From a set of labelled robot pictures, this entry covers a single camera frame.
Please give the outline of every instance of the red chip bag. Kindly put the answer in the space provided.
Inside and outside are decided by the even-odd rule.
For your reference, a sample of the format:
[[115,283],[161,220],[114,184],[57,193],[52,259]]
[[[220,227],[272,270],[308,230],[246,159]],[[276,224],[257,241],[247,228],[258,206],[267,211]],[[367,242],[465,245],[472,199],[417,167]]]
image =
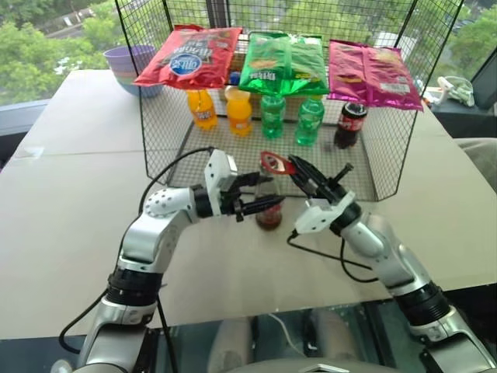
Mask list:
[[134,84],[179,89],[223,88],[241,27],[176,26]]

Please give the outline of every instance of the bottle cap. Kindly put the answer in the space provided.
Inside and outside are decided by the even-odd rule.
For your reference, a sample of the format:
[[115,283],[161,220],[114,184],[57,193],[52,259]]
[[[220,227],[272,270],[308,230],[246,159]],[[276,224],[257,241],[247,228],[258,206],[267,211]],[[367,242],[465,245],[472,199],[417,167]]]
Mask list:
[[239,71],[233,71],[230,74],[229,82],[230,85],[238,85],[240,84],[240,72]]

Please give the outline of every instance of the wire mesh basket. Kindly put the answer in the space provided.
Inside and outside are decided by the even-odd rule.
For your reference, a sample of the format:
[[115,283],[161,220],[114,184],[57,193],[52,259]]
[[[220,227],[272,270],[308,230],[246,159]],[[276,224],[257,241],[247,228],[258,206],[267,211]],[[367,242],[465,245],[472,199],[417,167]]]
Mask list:
[[[242,26],[231,70],[240,71],[253,30],[281,30],[320,35],[328,60],[326,40],[339,39],[375,47],[400,47],[401,55],[421,95],[461,9],[463,0],[115,0],[128,47],[152,45],[156,50],[176,24],[204,27]],[[137,73],[145,66],[134,57]],[[283,136],[269,140],[260,131],[260,96],[251,95],[254,130],[240,138],[229,131],[222,90],[210,90],[218,125],[202,131],[193,125],[186,94],[165,86],[154,97],[140,97],[141,128],[147,175],[157,176],[175,157],[193,148],[212,145],[235,157],[240,172],[259,165],[259,153],[299,155],[324,174],[336,174],[346,162],[355,169],[343,180],[360,200],[382,200],[397,193],[416,113],[392,108],[370,108],[352,148],[333,146],[343,102],[323,99],[325,119],[313,147],[294,141],[297,112],[304,97],[287,98]],[[185,159],[159,181],[171,187],[203,182],[208,155]],[[303,196],[289,178],[280,181],[282,193]]]

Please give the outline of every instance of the green chip bag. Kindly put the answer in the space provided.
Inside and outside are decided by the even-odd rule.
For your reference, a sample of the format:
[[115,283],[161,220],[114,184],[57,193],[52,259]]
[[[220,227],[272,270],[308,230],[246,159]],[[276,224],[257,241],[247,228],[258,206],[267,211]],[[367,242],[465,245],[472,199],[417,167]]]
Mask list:
[[239,88],[270,96],[328,93],[321,38],[251,34]]

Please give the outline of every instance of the orange soda bottle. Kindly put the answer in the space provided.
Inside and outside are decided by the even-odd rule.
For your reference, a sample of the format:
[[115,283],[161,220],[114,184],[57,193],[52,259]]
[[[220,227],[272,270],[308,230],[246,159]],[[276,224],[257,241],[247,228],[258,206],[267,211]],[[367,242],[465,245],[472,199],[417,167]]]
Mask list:
[[241,91],[234,85],[226,87],[224,95],[228,100],[226,114],[230,130],[238,136],[246,136],[252,131],[252,105],[250,92]]
[[216,127],[217,117],[212,97],[206,89],[187,90],[188,107],[192,112],[193,121],[203,130]]

